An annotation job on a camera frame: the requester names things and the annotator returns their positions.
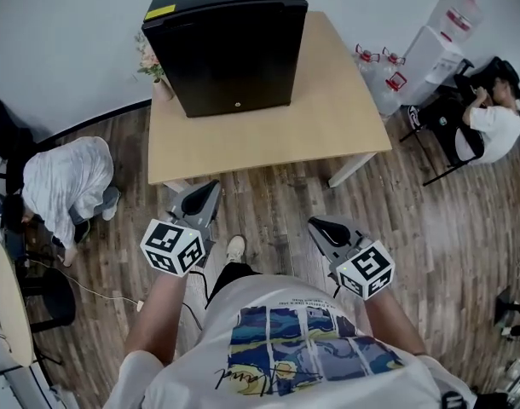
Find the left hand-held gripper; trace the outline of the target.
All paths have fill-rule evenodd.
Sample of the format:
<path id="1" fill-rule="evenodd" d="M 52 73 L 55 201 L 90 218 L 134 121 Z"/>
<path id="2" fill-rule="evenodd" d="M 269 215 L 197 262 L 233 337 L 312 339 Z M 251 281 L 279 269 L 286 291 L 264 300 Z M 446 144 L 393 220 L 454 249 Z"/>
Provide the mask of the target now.
<path id="1" fill-rule="evenodd" d="M 140 248 L 152 268 L 181 278 L 206 265 L 221 191 L 219 180 L 194 184 L 176 195 L 163 220 L 150 221 Z"/>

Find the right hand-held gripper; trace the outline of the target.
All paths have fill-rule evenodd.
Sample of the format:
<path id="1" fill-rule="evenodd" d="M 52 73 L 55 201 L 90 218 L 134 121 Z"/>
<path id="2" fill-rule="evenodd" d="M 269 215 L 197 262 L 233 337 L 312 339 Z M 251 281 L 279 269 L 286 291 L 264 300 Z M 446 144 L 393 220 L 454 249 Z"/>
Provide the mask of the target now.
<path id="1" fill-rule="evenodd" d="M 334 265 L 329 276 L 338 286 L 366 301 L 392 282 L 396 270 L 389 252 L 379 240 L 363 246 L 365 236 L 350 219 L 312 216 L 308 230 L 320 253 Z M 347 252 L 350 256 L 344 260 Z"/>

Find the person's right forearm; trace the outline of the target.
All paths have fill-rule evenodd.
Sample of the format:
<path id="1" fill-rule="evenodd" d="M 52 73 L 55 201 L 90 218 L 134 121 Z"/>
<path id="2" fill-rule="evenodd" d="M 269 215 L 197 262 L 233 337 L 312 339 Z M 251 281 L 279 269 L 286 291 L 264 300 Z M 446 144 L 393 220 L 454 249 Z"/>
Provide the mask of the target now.
<path id="1" fill-rule="evenodd" d="M 365 308 L 375 338 L 409 354 L 427 353 L 423 339 L 391 289 L 384 289 L 367 299 Z"/>

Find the person's left forearm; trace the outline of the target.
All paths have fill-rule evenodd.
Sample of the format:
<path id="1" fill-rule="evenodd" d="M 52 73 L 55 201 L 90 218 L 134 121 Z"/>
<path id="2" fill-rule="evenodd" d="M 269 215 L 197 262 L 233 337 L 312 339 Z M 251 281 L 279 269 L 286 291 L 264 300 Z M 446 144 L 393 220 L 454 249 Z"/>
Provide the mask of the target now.
<path id="1" fill-rule="evenodd" d="M 145 351 L 164 366 L 173 361 L 187 278 L 161 274 L 154 281 L 126 338 L 125 355 Z"/>

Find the person's left white shoe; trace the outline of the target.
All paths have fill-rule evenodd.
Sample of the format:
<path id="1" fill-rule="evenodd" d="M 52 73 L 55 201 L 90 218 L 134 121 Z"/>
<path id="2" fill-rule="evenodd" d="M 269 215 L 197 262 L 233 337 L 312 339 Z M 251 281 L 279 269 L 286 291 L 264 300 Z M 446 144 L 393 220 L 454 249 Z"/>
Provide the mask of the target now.
<path id="1" fill-rule="evenodd" d="M 227 245 L 226 263 L 244 263 L 246 240 L 242 235 L 235 235 Z"/>

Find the black shorts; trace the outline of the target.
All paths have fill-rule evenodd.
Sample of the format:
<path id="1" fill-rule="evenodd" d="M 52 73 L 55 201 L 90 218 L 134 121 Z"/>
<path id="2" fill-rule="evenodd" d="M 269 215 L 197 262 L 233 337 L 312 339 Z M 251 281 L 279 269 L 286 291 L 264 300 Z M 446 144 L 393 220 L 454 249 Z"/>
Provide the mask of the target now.
<path id="1" fill-rule="evenodd" d="M 236 313 L 251 302 L 255 302 L 261 294 L 257 288 L 257 276 L 262 274 L 253 270 L 248 264 L 228 263 L 212 288 L 205 311 L 209 314 Z"/>

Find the light wooden table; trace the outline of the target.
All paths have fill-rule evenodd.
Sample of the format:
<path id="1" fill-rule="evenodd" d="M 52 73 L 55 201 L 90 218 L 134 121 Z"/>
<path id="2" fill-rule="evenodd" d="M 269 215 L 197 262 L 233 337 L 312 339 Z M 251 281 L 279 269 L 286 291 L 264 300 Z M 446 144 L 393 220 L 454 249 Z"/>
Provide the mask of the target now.
<path id="1" fill-rule="evenodd" d="M 303 29 L 292 102 L 286 107 L 188 118 L 176 97 L 153 91 L 147 178 L 180 191 L 189 178 L 347 157 L 336 187 L 391 149 L 373 98 L 344 41 L 320 12 Z"/>

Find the white printed t-shirt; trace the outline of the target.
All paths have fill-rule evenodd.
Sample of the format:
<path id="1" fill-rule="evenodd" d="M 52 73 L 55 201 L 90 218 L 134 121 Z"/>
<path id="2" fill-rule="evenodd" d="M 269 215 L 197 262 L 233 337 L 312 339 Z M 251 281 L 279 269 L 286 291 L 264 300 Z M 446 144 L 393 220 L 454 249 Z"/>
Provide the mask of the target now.
<path id="1" fill-rule="evenodd" d="M 257 276 L 260 297 L 206 312 L 199 341 L 164 366 L 127 355 L 104 409 L 473 409 L 476 396 L 427 355 L 369 336 L 324 291 Z"/>

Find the vase with flowers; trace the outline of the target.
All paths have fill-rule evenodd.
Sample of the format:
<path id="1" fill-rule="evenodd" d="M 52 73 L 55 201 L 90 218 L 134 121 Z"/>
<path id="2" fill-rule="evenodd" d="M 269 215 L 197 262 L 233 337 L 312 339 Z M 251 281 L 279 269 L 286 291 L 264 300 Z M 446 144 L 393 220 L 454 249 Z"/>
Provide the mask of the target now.
<path id="1" fill-rule="evenodd" d="M 153 79 L 153 90 L 159 98 L 164 101 L 172 100 L 175 93 L 150 43 L 142 32 L 138 32 L 134 39 L 136 41 L 136 51 L 140 56 L 139 69 L 137 71 Z"/>

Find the clear water jug red cap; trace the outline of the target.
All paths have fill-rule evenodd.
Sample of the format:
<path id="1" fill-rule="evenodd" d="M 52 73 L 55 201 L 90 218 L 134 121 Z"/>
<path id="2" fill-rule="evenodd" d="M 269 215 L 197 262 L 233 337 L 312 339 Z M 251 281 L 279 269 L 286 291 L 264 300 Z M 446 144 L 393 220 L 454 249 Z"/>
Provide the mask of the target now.
<path id="1" fill-rule="evenodd" d="M 405 65 L 406 58 L 390 52 L 386 47 L 384 47 L 379 63 L 381 64 L 381 72 L 384 77 L 390 78 Z"/>
<path id="2" fill-rule="evenodd" d="M 390 78 L 381 79 L 374 97 L 381 115 L 390 116 L 400 108 L 402 104 L 400 91 L 406 83 L 407 79 L 400 72 L 395 72 Z"/>
<path id="3" fill-rule="evenodd" d="M 364 49 L 360 44 L 355 46 L 355 63 L 369 89 L 377 76 L 379 59 L 378 53 Z"/>

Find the black stool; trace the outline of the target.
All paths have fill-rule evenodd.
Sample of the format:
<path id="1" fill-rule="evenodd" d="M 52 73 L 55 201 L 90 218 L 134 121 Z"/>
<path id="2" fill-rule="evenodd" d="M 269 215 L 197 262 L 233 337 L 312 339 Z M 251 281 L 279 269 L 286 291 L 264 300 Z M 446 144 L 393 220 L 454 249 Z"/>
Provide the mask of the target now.
<path id="1" fill-rule="evenodd" d="M 30 324 L 32 333 L 69 326 L 76 318 L 76 302 L 67 277 L 57 268 L 46 268 L 42 276 L 20 282 L 23 297 L 41 297 L 50 319 Z"/>

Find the white water dispenser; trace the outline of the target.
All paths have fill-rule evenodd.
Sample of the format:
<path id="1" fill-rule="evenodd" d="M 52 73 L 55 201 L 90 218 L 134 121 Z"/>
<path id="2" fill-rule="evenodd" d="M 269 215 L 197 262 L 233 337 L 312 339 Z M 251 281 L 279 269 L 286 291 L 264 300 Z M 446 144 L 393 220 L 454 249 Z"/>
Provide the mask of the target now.
<path id="1" fill-rule="evenodd" d="M 400 90 L 402 105 L 419 105 L 457 71 L 464 56 L 455 43 L 422 26 L 404 55 L 399 73 L 407 80 Z"/>

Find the black office chair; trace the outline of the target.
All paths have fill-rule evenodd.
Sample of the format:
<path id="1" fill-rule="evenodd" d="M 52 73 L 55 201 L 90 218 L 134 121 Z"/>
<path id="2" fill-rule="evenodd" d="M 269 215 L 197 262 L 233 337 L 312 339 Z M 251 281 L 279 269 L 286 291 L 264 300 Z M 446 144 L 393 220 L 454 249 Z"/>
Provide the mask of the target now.
<path id="1" fill-rule="evenodd" d="M 6 170 L 0 178 L 5 180 L 6 194 L 22 189 L 25 165 L 37 153 L 38 144 L 32 132 L 15 124 L 0 101 L 0 158 L 6 162 Z"/>

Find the round beige table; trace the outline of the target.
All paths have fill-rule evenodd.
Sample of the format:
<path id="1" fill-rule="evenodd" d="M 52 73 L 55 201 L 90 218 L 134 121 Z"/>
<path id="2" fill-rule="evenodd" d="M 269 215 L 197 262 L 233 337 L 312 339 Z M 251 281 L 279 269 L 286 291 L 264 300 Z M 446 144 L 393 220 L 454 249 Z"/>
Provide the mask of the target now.
<path id="1" fill-rule="evenodd" d="M 14 267 L 0 243 L 0 334 L 13 361 L 29 367 L 35 360 L 32 332 Z"/>

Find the large dispenser water bottle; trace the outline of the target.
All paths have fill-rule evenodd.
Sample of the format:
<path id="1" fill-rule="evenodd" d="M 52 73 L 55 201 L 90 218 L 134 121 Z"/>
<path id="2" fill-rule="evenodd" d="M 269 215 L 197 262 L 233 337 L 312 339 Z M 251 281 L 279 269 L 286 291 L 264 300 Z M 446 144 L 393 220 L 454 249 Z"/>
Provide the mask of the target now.
<path id="1" fill-rule="evenodd" d="M 439 0 L 426 25 L 449 42 L 463 45 L 482 21 L 476 0 Z"/>

